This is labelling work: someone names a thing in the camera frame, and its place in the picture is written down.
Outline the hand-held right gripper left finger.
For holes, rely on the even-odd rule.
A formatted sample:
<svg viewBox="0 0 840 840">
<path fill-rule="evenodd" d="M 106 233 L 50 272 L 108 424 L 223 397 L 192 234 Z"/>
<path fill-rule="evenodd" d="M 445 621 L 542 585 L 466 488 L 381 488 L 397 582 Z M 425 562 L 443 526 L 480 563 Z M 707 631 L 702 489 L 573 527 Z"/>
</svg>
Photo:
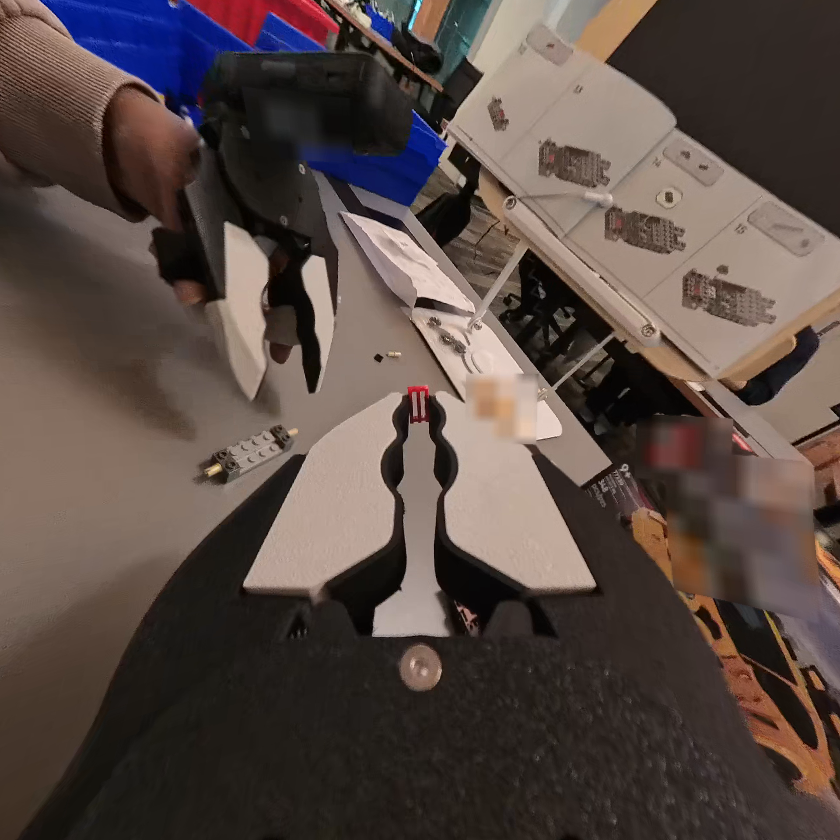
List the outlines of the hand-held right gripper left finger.
<svg viewBox="0 0 840 840">
<path fill-rule="evenodd" d="M 244 580 L 252 595 L 343 605 L 370 635 L 406 572 L 407 398 L 391 393 L 311 446 Z"/>
</svg>

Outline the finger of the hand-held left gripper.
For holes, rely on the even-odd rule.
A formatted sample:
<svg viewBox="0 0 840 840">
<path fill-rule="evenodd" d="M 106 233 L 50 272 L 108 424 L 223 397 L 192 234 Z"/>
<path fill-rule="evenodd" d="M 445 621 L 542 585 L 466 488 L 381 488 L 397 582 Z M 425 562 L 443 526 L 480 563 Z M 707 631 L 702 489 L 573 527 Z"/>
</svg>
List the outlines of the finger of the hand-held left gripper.
<svg viewBox="0 0 840 840">
<path fill-rule="evenodd" d="M 269 261 L 243 228 L 224 222 L 224 291 L 205 306 L 217 350 L 245 399 L 253 402 L 267 370 L 263 291 Z"/>
<path fill-rule="evenodd" d="M 298 347 L 308 392 L 317 393 L 327 369 L 338 310 L 334 267 L 318 255 L 290 257 L 268 280 L 269 349 Z"/>
</svg>

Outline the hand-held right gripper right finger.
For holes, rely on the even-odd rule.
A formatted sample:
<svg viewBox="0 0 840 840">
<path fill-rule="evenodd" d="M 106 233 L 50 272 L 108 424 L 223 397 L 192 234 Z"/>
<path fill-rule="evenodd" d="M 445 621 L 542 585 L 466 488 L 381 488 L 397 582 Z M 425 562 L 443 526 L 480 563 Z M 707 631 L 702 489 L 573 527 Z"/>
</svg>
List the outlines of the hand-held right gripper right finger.
<svg viewBox="0 0 840 840">
<path fill-rule="evenodd" d="M 529 444 L 494 434 L 465 403 L 430 402 L 439 484 L 434 572 L 442 592 L 486 626 L 499 604 L 591 595 L 595 577 Z"/>
</svg>

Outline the grey axle brick assembly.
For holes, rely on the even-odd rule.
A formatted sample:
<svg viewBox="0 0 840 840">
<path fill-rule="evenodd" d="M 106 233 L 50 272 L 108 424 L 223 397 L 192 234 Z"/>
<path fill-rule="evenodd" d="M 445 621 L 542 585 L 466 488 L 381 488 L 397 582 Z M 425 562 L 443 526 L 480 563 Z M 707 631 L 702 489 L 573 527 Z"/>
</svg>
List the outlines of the grey axle brick assembly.
<svg viewBox="0 0 840 840">
<path fill-rule="evenodd" d="M 229 484 L 289 454 L 297 428 L 275 425 L 214 452 L 201 468 L 200 480 Z"/>
</svg>

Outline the brick building instruction booklet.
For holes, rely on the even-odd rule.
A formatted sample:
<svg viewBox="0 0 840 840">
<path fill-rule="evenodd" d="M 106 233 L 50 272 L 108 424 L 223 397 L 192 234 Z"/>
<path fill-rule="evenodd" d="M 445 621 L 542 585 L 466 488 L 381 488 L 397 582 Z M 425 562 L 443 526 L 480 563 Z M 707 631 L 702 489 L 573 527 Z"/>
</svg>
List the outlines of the brick building instruction booklet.
<svg viewBox="0 0 840 840">
<path fill-rule="evenodd" d="M 703 379 L 838 311 L 838 236 L 677 127 L 633 79 L 544 25 L 449 135 L 507 193 L 503 217 L 635 350 Z"/>
</svg>

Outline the person's left forearm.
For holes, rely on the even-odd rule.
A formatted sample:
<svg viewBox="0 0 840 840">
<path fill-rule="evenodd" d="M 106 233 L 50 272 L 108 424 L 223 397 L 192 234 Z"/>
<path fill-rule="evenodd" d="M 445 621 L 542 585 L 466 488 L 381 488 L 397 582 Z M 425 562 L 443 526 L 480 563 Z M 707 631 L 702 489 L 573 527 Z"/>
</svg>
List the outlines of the person's left forearm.
<svg viewBox="0 0 840 840">
<path fill-rule="evenodd" d="M 147 213 L 112 189 L 104 120 L 122 89 L 152 88 L 78 45 L 46 5 L 1 2 L 2 182 L 61 186 L 130 221 Z"/>
</svg>

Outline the wood-edged office desk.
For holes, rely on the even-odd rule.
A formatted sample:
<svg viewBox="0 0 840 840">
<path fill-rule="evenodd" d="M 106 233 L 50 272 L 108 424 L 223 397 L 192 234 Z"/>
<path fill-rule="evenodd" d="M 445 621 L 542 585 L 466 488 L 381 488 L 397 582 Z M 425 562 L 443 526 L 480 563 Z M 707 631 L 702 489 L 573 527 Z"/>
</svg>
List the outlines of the wood-edged office desk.
<svg viewBox="0 0 840 840">
<path fill-rule="evenodd" d="M 316 1 L 316 4 L 339 25 L 339 33 L 334 36 L 331 49 L 345 51 L 358 48 L 373 56 L 382 56 L 394 70 L 398 82 L 404 78 L 411 78 L 423 88 L 436 93 L 444 91 L 444 86 L 439 81 L 421 71 L 390 41 L 354 16 L 348 4 L 338 1 Z"/>
</svg>

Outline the person's left hand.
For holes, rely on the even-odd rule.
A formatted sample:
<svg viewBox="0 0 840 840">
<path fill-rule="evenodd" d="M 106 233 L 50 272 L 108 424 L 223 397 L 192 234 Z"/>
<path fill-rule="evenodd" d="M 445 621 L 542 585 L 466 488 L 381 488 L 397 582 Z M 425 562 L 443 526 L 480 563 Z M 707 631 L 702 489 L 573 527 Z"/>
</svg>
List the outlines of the person's left hand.
<svg viewBox="0 0 840 840">
<path fill-rule="evenodd" d="M 121 87 L 103 118 L 102 151 L 113 191 L 163 228 L 183 230 L 179 195 L 194 179 L 194 127 L 136 87 Z"/>
</svg>

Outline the printed white paper bag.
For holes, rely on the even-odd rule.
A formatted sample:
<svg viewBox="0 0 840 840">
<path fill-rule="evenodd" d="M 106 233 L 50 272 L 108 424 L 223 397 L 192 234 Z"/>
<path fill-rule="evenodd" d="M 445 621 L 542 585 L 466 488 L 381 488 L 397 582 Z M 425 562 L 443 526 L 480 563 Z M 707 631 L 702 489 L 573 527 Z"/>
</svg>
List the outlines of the printed white paper bag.
<svg viewBox="0 0 840 840">
<path fill-rule="evenodd" d="M 409 308 L 439 304 L 456 313 L 475 313 L 475 304 L 408 234 L 360 214 L 340 215 L 376 273 Z"/>
</svg>

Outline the clear plastic parts bag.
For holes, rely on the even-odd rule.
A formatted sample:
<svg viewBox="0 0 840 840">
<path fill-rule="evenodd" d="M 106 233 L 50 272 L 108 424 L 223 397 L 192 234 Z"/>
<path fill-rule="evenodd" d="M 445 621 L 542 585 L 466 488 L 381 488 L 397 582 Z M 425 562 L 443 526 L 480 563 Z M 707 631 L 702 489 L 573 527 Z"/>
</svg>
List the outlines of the clear plastic parts bag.
<svg viewBox="0 0 840 840">
<path fill-rule="evenodd" d="M 440 344 L 464 361 L 471 360 L 472 341 L 467 330 L 467 316 L 428 308 L 413 308 L 409 311 L 409 319 L 427 343 Z"/>
</svg>

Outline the black backpack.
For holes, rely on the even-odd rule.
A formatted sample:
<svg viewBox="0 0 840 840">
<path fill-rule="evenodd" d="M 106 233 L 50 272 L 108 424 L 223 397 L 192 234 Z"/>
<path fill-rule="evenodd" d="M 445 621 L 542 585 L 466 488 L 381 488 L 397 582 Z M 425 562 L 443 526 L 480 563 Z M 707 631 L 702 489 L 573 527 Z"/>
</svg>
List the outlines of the black backpack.
<svg viewBox="0 0 840 840">
<path fill-rule="evenodd" d="M 441 249 L 466 231 L 479 185 L 477 178 L 456 184 L 445 173 L 436 171 L 418 194 L 415 204 L 425 204 L 414 208 L 415 218 Z"/>
</svg>

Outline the red plastic bin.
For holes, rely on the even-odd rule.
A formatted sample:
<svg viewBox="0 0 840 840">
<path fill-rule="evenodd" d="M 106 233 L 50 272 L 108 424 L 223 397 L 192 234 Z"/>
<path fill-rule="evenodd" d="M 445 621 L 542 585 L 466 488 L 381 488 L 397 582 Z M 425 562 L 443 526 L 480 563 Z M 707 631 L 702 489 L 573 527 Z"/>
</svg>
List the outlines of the red plastic bin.
<svg viewBox="0 0 840 840">
<path fill-rule="evenodd" d="M 249 46 L 254 46 L 266 15 L 273 13 L 320 44 L 331 48 L 339 25 L 313 1 L 191 1 L 196 9 Z"/>
</svg>

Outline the black bag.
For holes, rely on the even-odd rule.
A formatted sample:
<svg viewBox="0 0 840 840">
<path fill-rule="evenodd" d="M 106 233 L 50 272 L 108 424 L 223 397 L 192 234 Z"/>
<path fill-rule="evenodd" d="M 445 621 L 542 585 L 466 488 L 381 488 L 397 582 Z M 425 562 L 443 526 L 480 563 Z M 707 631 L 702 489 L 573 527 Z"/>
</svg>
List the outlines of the black bag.
<svg viewBox="0 0 840 840">
<path fill-rule="evenodd" d="M 434 42 L 415 36 L 405 24 L 394 27 L 391 34 L 392 46 L 417 69 L 430 76 L 437 74 L 444 59 Z"/>
</svg>

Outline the black toy car box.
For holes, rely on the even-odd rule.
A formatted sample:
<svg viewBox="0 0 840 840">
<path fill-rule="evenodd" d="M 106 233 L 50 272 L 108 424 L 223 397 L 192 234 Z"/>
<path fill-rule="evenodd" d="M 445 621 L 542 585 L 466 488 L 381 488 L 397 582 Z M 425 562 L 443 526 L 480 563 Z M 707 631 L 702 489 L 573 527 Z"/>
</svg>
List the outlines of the black toy car box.
<svg viewBox="0 0 840 840">
<path fill-rule="evenodd" d="M 666 518 L 628 463 L 585 486 L 657 564 L 673 564 Z M 714 655 L 756 743 L 795 792 L 838 803 L 838 686 L 793 645 L 782 617 L 708 595 L 678 592 Z"/>
</svg>

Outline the dark backdrop board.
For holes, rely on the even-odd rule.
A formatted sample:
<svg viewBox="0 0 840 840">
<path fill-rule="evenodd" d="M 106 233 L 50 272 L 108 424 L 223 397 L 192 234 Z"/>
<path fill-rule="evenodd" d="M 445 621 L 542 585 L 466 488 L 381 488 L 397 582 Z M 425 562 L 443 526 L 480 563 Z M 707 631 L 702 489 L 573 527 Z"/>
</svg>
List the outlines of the dark backdrop board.
<svg viewBox="0 0 840 840">
<path fill-rule="evenodd" d="M 607 62 L 839 236 L 838 1 L 656 2 Z"/>
</svg>

